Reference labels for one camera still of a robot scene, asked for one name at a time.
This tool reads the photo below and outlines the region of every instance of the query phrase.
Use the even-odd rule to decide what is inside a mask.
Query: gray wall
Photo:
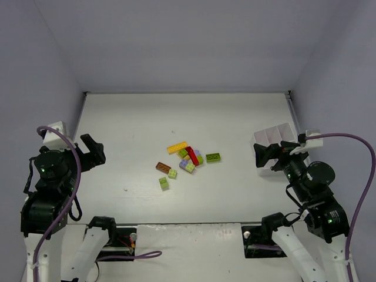
[[[376,147],[376,1],[344,0],[294,88],[302,128],[360,135]],[[354,140],[326,140],[313,159],[336,171],[332,185],[351,217],[370,173],[371,158]],[[365,200],[352,250],[362,282],[376,281],[376,185]]]
[[[291,89],[339,0],[35,0],[84,90]]]
[[[74,132],[82,91],[29,0],[0,1],[0,273],[20,281],[26,250],[20,232],[28,159],[38,154],[38,125],[65,120]]]

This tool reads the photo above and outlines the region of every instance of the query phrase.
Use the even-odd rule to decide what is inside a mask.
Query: green lego brick
[[[169,178],[176,179],[177,171],[174,169],[170,169],[169,171]]]
[[[195,165],[192,163],[187,164],[185,170],[187,170],[189,173],[192,173],[194,171]]]
[[[206,155],[206,162],[208,163],[219,162],[220,160],[221,156],[219,155],[219,153]]]
[[[202,156],[197,156],[197,160],[199,161],[200,165],[204,163],[204,159],[202,158]]]
[[[186,149],[182,149],[180,151],[178,151],[177,153],[179,155],[179,157],[181,157],[182,159],[184,159],[186,156],[188,156],[188,152]]]
[[[165,177],[159,179],[159,184],[163,191],[169,188],[169,183]]]

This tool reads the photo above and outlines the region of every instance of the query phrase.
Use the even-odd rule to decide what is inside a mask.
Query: white table
[[[294,227],[310,250],[314,236],[306,231],[304,223]],[[66,226],[62,266],[77,251],[84,231],[84,225]],[[244,258],[238,223],[139,226],[137,237],[137,255],[161,250],[162,256],[133,262],[100,262],[98,282],[301,281],[288,258]],[[87,282],[94,282],[97,274],[93,266]]]
[[[111,216],[117,224],[255,222],[294,212],[284,177],[256,173],[251,135],[293,120],[283,93],[88,95],[76,134],[105,146],[106,164],[82,175],[83,217]],[[193,174],[166,148],[186,141],[202,155],[221,154]],[[178,170],[163,192],[155,169]]]

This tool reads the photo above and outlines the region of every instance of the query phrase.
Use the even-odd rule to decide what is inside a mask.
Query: toy block
[[[186,149],[182,149],[178,151],[177,155],[181,158],[184,159],[186,156],[188,156],[188,152]]]
[[[155,168],[157,170],[159,170],[160,172],[163,172],[165,174],[169,174],[169,171],[171,169],[171,167],[169,167],[168,165],[165,165],[164,163],[161,163],[161,162],[159,162]]]
[[[185,170],[187,170],[189,173],[192,173],[194,171],[195,165],[192,163],[187,164]]]
[[[190,157],[190,159],[192,160],[192,163],[195,165],[195,166],[199,166],[200,163],[196,157],[196,155],[194,154],[194,151],[191,147],[187,147],[186,148],[186,151],[188,152],[188,155]]]
[[[208,163],[219,162],[220,160],[221,156],[219,155],[219,153],[206,155],[206,162]]]
[[[197,160],[199,161],[199,165],[202,165],[204,163],[202,156],[197,156]]]
[[[169,183],[165,177],[159,179],[159,184],[163,191],[169,188]]]
[[[169,178],[176,179],[177,171],[174,169],[170,169],[169,171]]]
[[[169,152],[169,154],[173,154],[173,153],[176,153],[177,151],[184,149],[187,146],[188,146],[187,142],[181,142],[179,144],[175,144],[170,147],[167,147],[167,152]]]
[[[181,167],[182,169],[186,169],[186,166],[189,164],[189,162],[187,160],[182,160],[180,163],[179,163],[179,167]]]

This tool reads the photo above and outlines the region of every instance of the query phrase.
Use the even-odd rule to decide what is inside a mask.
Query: brown lego brick
[[[157,170],[159,170],[160,172],[163,172],[165,174],[169,174],[169,171],[171,169],[171,167],[169,167],[168,165],[165,165],[164,163],[161,163],[161,162],[159,162],[155,168]]]

